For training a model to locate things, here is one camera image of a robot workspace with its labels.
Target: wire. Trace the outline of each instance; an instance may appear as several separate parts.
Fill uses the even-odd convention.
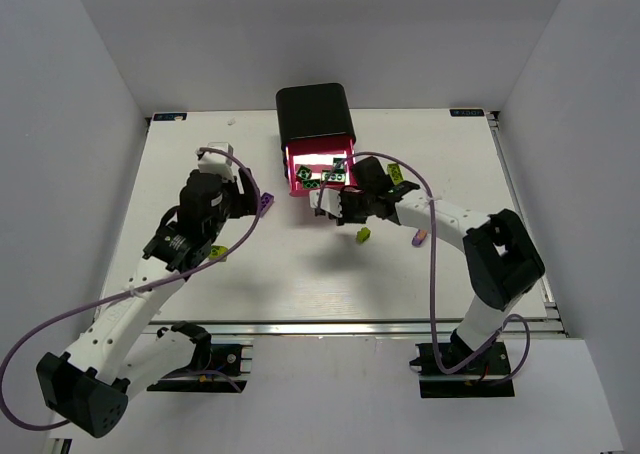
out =
[[[514,369],[513,372],[508,376],[506,376],[505,378],[496,381],[496,383],[506,382],[510,380],[515,374],[517,374],[517,372],[520,369],[522,369],[522,366],[524,365],[524,362],[526,361],[527,356],[529,355],[529,348],[531,345],[531,332],[529,330],[529,326],[527,325],[527,321],[525,321],[525,319],[518,314],[511,314],[507,316],[507,318],[505,319],[502,325],[502,329],[499,329],[496,332],[494,332],[491,335],[491,337],[489,337],[489,339],[487,339],[478,349],[476,349],[466,359],[463,359],[455,366],[446,367],[442,362],[442,353],[440,351],[440,345],[438,344],[438,326],[436,321],[436,239],[438,237],[437,231],[436,231],[436,207],[435,207],[435,200],[433,198],[433,191],[431,190],[429,183],[424,179],[424,177],[420,175],[418,171],[416,171],[413,167],[411,167],[406,162],[401,161],[400,159],[390,156],[388,154],[381,154],[379,152],[372,152],[372,151],[356,152],[351,156],[347,156],[344,159],[340,159],[339,162],[336,162],[333,165],[331,171],[329,172],[329,175],[326,176],[325,180],[320,185],[320,193],[318,194],[318,207],[322,206],[322,194],[324,193],[327,183],[329,182],[329,178],[331,177],[331,174],[333,174],[336,171],[336,169],[338,169],[345,162],[361,156],[381,157],[383,159],[387,159],[391,162],[395,162],[396,164],[401,165],[402,167],[407,169],[411,174],[413,174],[416,177],[416,179],[420,181],[420,183],[424,187],[424,190],[427,193],[427,196],[429,197],[429,214],[431,216],[431,259],[430,259],[430,265],[429,265],[429,312],[430,312],[429,326],[431,330],[431,345],[433,346],[433,357],[436,361],[436,365],[438,366],[438,369],[440,369],[440,372],[447,375],[458,372],[460,369],[462,369],[464,366],[466,366],[471,361],[476,359],[478,356],[484,354],[484,352],[487,349],[489,349],[489,347],[491,347],[493,342],[498,338],[498,336],[500,335],[500,333],[502,332],[502,330],[504,329],[507,323],[509,323],[511,320],[518,320],[522,322],[525,326],[526,346],[525,346],[524,354],[522,356],[522,359],[520,360],[520,363],[516,367],[516,369]]]
[[[486,365],[486,367],[484,368],[484,372],[482,373],[482,375],[478,378],[478,380],[476,381],[467,381],[465,382],[465,385],[468,386],[477,386],[478,384],[480,384],[482,381],[484,381],[484,378],[487,377],[489,375],[489,364]]]
[[[225,363],[224,363],[224,364],[222,364],[221,366],[216,367],[216,368],[214,369],[214,371],[220,371],[220,372],[222,372],[222,369],[224,369],[224,368],[226,367],[226,365],[227,365],[227,363],[225,362]],[[204,377],[207,381],[211,381],[211,380],[213,379],[213,376],[212,376],[212,375],[209,375],[209,377],[207,377],[207,376],[208,376],[208,374],[203,374],[202,376],[200,376],[200,382],[204,382],[204,381],[202,381],[202,378],[203,378],[203,377]]]
[[[238,168],[246,174],[247,178],[251,182],[251,186],[253,187],[253,190],[254,190],[255,195],[256,195],[256,206],[260,206],[260,189],[258,188],[258,184],[256,183],[255,179],[251,175],[251,171],[249,169],[247,169],[247,167],[245,167],[245,165],[242,162],[240,162],[233,155],[228,154],[225,151],[221,151],[219,149],[213,149],[213,148],[210,148],[210,147],[201,147],[199,149],[199,151],[200,152],[211,152],[211,153],[214,153],[214,154],[220,154],[221,156],[226,157],[227,159],[229,159],[233,163],[235,163],[238,166]],[[102,306],[104,304],[109,304],[109,303],[122,301],[123,299],[131,297],[136,291],[147,291],[147,290],[150,290],[150,289],[154,289],[156,287],[164,286],[164,285],[169,284],[171,282],[175,282],[175,281],[177,281],[179,279],[183,279],[185,277],[192,276],[193,274],[196,274],[196,273],[198,273],[198,272],[200,272],[200,271],[202,271],[204,269],[207,269],[208,267],[211,267],[214,264],[217,264],[218,262],[221,262],[229,254],[233,253],[242,244],[244,244],[244,242],[249,238],[249,236],[251,236],[251,234],[253,234],[253,231],[256,229],[256,226],[258,225],[258,221],[259,220],[260,220],[260,211],[258,209],[258,210],[256,210],[256,214],[255,214],[255,217],[253,218],[253,222],[249,226],[249,229],[247,229],[247,232],[245,232],[244,235],[238,240],[238,242],[236,242],[233,246],[231,246],[228,251],[226,251],[224,254],[222,254],[219,257],[216,257],[213,260],[205,262],[205,263],[199,265],[198,267],[190,269],[189,271],[185,271],[185,272],[183,272],[181,274],[176,274],[175,276],[171,276],[171,277],[168,277],[166,279],[159,280],[159,281],[149,282],[148,284],[143,284],[143,285],[141,285],[139,287],[136,287],[134,289],[123,291],[123,292],[120,292],[119,294],[114,294],[113,296],[109,296],[109,297],[106,297],[104,299],[100,299],[98,301],[93,301],[93,302],[90,302],[90,303],[85,304],[85,305],[80,306],[80,307],[76,307],[75,309],[71,309],[70,311],[67,311],[67,312],[59,314],[59,315],[57,315],[55,317],[52,317],[48,321],[45,321],[42,324],[39,324],[36,327],[34,327],[33,329],[31,329],[24,336],[22,336],[20,339],[18,339],[18,341],[13,345],[13,347],[11,347],[11,349],[9,349],[9,352],[4,356],[4,359],[2,360],[2,363],[0,364],[0,411],[5,415],[5,417],[10,422],[12,422],[13,424],[15,424],[18,427],[21,427],[22,429],[28,430],[28,431],[48,431],[50,429],[56,429],[58,427],[65,426],[65,425],[69,424],[69,421],[66,421],[66,420],[65,421],[56,422],[54,424],[48,424],[48,425],[31,424],[29,422],[25,422],[25,421],[19,419],[11,411],[11,409],[9,409],[9,406],[7,405],[7,401],[6,401],[5,397],[4,397],[4,378],[5,378],[5,374],[7,373],[7,367],[9,366],[9,362],[11,362],[11,359],[13,359],[13,356],[15,356],[16,352],[18,352],[18,350],[22,347],[22,345],[25,342],[27,342],[29,339],[31,339],[33,336],[35,336],[37,333],[39,333],[40,331],[46,329],[47,327],[49,327],[49,326],[51,326],[51,325],[53,325],[53,324],[55,324],[57,322],[60,322],[60,321],[64,320],[64,319],[68,319],[69,317],[75,316],[76,314],[80,314],[81,312],[85,312],[85,311],[88,311],[90,309],[95,309],[96,307]]]
[[[160,219],[160,224],[158,225],[158,229],[167,225],[167,223],[171,220],[173,216],[178,212],[179,206],[170,207],[167,212],[164,213],[162,218]]]
[[[167,374],[166,376],[163,377],[163,379],[175,379],[176,377],[185,377],[185,376],[219,376],[223,378],[225,381],[227,381],[229,384],[231,384],[231,387],[233,387],[236,390],[236,392],[242,392],[242,389],[240,389],[240,386],[238,386],[238,384],[236,384],[236,382],[233,379],[227,376],[224,372],[220,372],[215,369],[205,369],[202,371],[185,371],[185,372],[176,371],[176,372]]]

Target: yellow block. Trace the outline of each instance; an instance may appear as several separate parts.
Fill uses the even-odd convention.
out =
[[[400,184],[404,181],[404,177],[402,177],[402,171],[400,170],[400,166],[396,163],[387,165],[387,174],[391,176],[391,180],[393,184]]]
[[[368,228],[363,227],[356,234],[356,242],[358,244],[362,244],[363,242],[366,242],[370,237],[371,237],[371,231]]]
[[[209,259],[215,259],[217,257],[220,257],[222,254],[224,254],[228,250],[229,249],[224,246],[211,246],[211,254],[209,254]],[[226,262],[226,261],[227,261],[227,258],[225,257],[220,262]]]

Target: lime green toy piece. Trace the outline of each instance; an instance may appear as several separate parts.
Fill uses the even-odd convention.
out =
[[[391,177],[394,185],[400,184],[404,181],[404,177],[402,177],[402,171],[400,170],[400,166],[398,164],[388,164],[387,165],[387,174]]]
[[[370,237],[371,237],[371,231],[369,229],[367,229],[366,227],[363,227],[356,234],[356,242],[358,244],[362,244],[362,243],[366,242],[367,239],[369,239]]]
[[[224,246],[211,246],[211,253],[209,254],[209,259],[216,259],[227,252],[229,249]],[[220,262],[227,262],[227,258],[225,257]]]
[[[296,171],[296,177],[301,181],[308,181],[311,179],[311,174],[313,174],[313,171],[307,166],[300,166]]]
[[[309,179],[308,181],[302,181],[303,189],[317,189],[320,187],[320,179]]]

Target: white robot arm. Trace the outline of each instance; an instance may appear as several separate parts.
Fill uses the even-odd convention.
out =
[[[226,143],[209,147],[232,152]],[[226,158],[209,152],[198,153],[198,158],[198,170],[180,192],[179,206],[162,217],[128,279],[133,295],[110,304],[62,355],[47,353],[36,368],[47,406],[94,437],[110,432],[128,401],[150,384],[178,369],[209,365],[211,336],[187,322],[129,355],[160,307],[188,282],[188,277],[175,278],[207,259],[227,219],[256,213],[256,193],[242,171],[241,194]]]
[[[393,185],[380,162],[369,157],[357,162],[352,174],[358,187],[325,189],[309,196],[316,214],[328,214],[341,225],[363,223],[370,215],[401,226],[431,231],[429,197],[417,184]],[[507,209],[495,215],[463,209],[435,200],[436,233],[467,258],[476,293],[464,319],[451,337],[456,364],[482,346],[502,328],[513,306],[544,274],[544,264],[516,213]]]

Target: black mounting plate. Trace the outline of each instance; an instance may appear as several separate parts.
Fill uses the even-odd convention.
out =
[[[246,347],[242,344],[211,344],[211,361],[207,369],[218,370],[231,377],[242,374],[240,366],[242,363],[242,349]],[[235,356],[235,361],[229,363],[229,355]],[[156,384],[147,387],[149,392],[229,392],[237,391],[224,379],[220,378],[216,382],[200,382],[199,379],[161,379]],[[241,391],[247,385],[247,381],[236,381]]]
[[[447,352],[449,343],[439,343],[440,351]],[[511,372],[509,356],[502,342],[495,342],[485,354],[482,365],[476,363],[472,369],[462,369],[459,373],[445,375],[440,372],[433,357],[431,343],[417,344],[419,357],[412,361],[413,366],[421,368],[420,397],[430,398],[472,398],[472,397],[515,397],[513,382],[493,384]],[[487,375],[478,379],[488,367]]]

